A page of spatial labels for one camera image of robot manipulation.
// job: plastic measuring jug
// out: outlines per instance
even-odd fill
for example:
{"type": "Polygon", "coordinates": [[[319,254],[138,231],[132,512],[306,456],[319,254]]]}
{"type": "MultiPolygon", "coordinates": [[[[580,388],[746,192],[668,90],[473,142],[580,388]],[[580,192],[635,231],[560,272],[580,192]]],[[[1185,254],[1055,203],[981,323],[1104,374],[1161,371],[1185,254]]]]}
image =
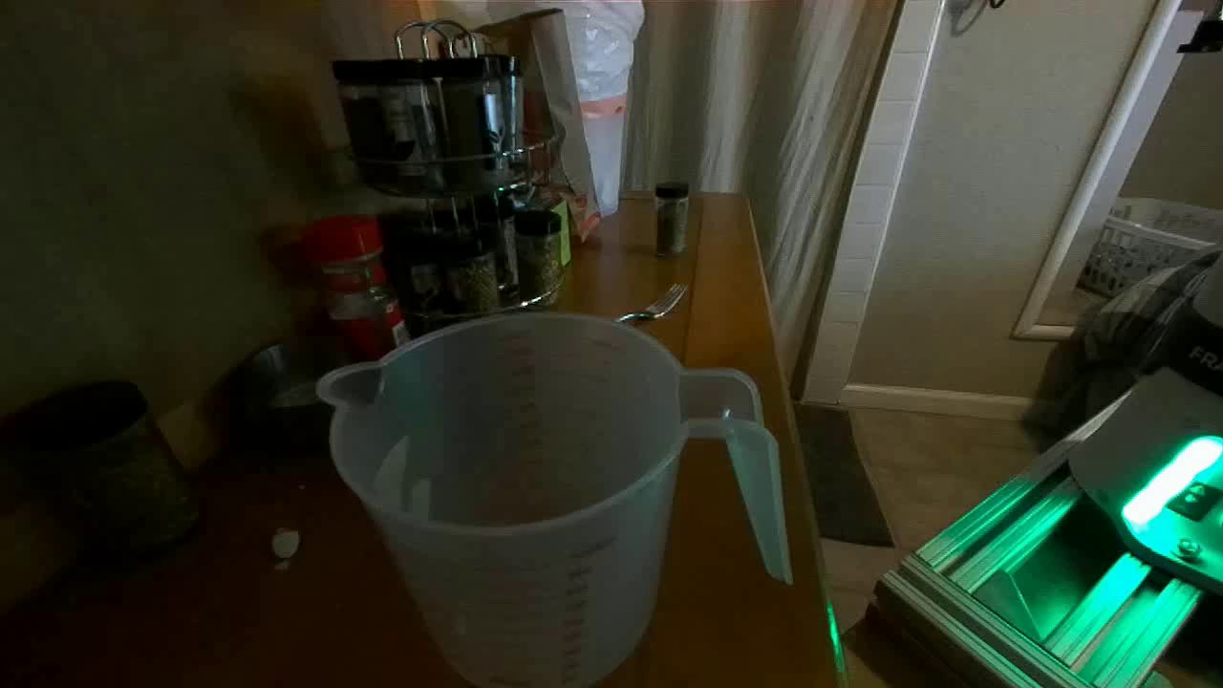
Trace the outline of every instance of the plastic measuring jug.
{"type": "Polygon", "coordinates": [[[684,371],[611,315],[456,323],[324,374],[323,397],[342,478],[473,682],[594,682],[635,653],[684,440],[729,447],[766,570],[793,579],[753,380],[684,371]]]}

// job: floor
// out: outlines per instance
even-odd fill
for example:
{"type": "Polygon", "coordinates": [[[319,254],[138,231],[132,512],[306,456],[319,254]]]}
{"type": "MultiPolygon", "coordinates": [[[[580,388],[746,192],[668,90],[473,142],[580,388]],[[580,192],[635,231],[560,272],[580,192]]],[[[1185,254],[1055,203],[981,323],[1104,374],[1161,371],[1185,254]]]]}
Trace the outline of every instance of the floor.
{"type": "Polygon", "coordinates": [[[848,417],[896,546],[822,538],[825,585],[845,631],[868,611],[892,565],[1039,456],[1017,420],[892,408],[848,417]]]}

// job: kitchen counter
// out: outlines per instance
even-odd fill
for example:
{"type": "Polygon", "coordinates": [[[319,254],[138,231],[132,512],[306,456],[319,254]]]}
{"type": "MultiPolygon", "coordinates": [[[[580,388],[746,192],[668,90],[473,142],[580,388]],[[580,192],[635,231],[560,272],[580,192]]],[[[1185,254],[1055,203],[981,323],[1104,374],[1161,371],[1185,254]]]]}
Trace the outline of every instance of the kitchen counter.
{"type": "MultiPolygon", "coordinates": [[[[746,197],[693,197],[688,254],[658,254],[650,197],[626,197],[575,250],[560,310],[640,310],[668,284],[688,284],[688,296],[648,331],[688,365],[738,365],[762,385],[797,585],[766,573],[723,447],[693,441],[653,626],[608,682],[839,682],[839,626],[746,197]]],[[[226,456],[195,484],[200,533],[149,561],[79,565],[0,619],[0,682],[463,682],[324,458],[226,456]],[[286,570],[268,551],[274,528],[301,531],[286,570]]]]}

